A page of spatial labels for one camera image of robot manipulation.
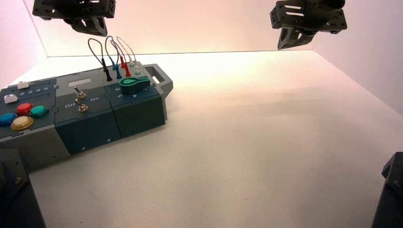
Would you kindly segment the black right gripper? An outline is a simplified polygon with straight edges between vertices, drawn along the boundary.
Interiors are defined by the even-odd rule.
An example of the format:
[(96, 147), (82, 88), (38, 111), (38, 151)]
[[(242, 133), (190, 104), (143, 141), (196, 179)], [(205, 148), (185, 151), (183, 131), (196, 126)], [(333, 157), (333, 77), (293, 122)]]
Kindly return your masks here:
[(281, 29), (278, 50), (309, 44), (317, 32), (337, 34), (347, 29), (344, 0), (280, 0), (270, 12), (274, 29)]

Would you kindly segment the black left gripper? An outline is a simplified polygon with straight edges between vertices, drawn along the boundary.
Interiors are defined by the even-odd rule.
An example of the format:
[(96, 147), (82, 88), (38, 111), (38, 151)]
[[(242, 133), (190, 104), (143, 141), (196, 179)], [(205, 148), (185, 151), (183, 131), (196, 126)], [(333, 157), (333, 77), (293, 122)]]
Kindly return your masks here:
[[(114, 17), (115, 7), (115, 0), (36, 0), (32, 14), (44, 20), (63, 19), (76, 32), (106, 37), (105, 18)], [(86, 18), (85, 25), (81, 18)]]

